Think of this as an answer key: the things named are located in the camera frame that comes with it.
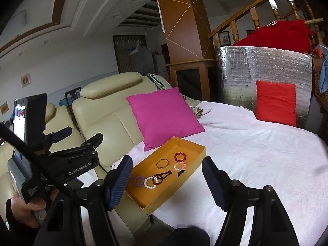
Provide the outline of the left hand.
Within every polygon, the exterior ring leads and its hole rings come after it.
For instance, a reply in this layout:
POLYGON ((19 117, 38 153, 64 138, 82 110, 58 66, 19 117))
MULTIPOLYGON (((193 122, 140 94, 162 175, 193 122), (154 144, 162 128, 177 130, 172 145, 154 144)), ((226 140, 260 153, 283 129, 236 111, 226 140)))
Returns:
POLYGON ((43 211, 46 207, 47 203, 45 200, 39 197, 34 198, 26 204, 17 191, 15 191, 11 198, 11 211, 14 219, 31 228, 38 228, 40 226, 34 213, 43 211))

